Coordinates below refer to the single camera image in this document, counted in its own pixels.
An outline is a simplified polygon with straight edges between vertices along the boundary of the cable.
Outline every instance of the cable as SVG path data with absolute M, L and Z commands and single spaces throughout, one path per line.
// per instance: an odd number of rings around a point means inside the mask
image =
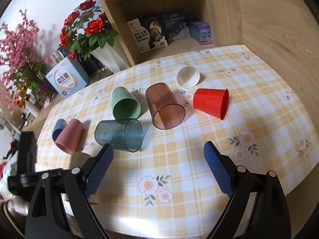
M 9 222 L 14 227 L 14 229 L 18 232 L 19 235 L 21 235 L 24 238 L 24 234 L 20 231 L 20 229 L 16 226 L 16 224 L 13 222 L 13 220 L 9 216 L 9 213 L 7 211 L 7 204 L 3 204 L 3 211 L 4 211 L 6 218 L 9 220 Z

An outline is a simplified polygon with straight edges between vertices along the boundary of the pink cup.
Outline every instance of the pink cup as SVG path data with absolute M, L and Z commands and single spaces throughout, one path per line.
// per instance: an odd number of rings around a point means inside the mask
M 63 131 L 58 136 L 55 144 L 67 154 L 73 154 L 78 146 L 84 125 L 78 119 L 71 119 Z

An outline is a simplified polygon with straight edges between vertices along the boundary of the checkered tablecloth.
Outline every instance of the checkered tablecloth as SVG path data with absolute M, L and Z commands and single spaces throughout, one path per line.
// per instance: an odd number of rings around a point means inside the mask
M 177 63 L 201 73 L 193 88 L 178 86 Z M 145 91 L 164 82 L 186 109 L 184 121 L 171 130 L 152 125 Z M 275 170 L 285 194 L 295 188 L 319 160 L 319 138 L 299 98 L 287 83 L 244 45 L 181 53 L 152 60 L 104 80 L 65 99 L 51 111 L 38 140 L 36 169 L 69 168 L 70 156 L 52 141 L 58 119 L 77 118 L 86 126 L 79 150 L 96 155 L 101 146 L 94 131 L 113 119 L 112 91 L 126 87 L 142 105 L 145 133 L 136 153 L 116 151 L 93 205 L 110 230 L 152 238 L 208 235 L 225 208 L 222 194 L 203 156 L 211 140 L 222 154 L 251 172 Z M 223 121 L 192 107 L 198 88 L 229 89 Z M 245 214 L 248 219 L 252 202 Z

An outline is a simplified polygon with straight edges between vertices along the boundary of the metal screw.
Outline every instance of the metal screw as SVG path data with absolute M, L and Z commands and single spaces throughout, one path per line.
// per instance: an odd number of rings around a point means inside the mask
M 237 170 L 238 170 L 239 172 L 246 172 L 246 168 L 243 167 L 243 166 L 241 166 L 241 165 L 237 167 Z
M 276 173 L 275 173 L 274 171 L 269 171 L 269 175 L 270 175 L 271 177 L 276 177 Z
M 80 168 L 79 168 L 79 167 L 73 168 L 71 172 L 72 172 L 73 174 L 77 174 L 77 173 L 80 172 Z
M 44 179 L 46 179 L 46 178 L 48 178 L 49 177 L 49 174 L 46 172 L 46 173 L 44 173 L 44 174 L 42 174 L 42 179 L 44 180 Z

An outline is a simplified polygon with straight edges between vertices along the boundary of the box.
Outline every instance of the box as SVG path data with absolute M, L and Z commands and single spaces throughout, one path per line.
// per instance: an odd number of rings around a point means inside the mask
M 164 25 L 168 41 L 190 37 L 184 9 L 160 13 L 159 16 Z
M 58 63 L 45 77 L 63 98 L 82 89 L 89 81 L 89 76 L 79 61 L 70 60 L 68 57 Z
M 167 46 L 166 35 L 156 12 L 127 24 L 141 54 Z
M 189 22 L 189 30 L 193 39 L 200 45 L 212 44 L 212 34 L 208 23 L 202 21 Z

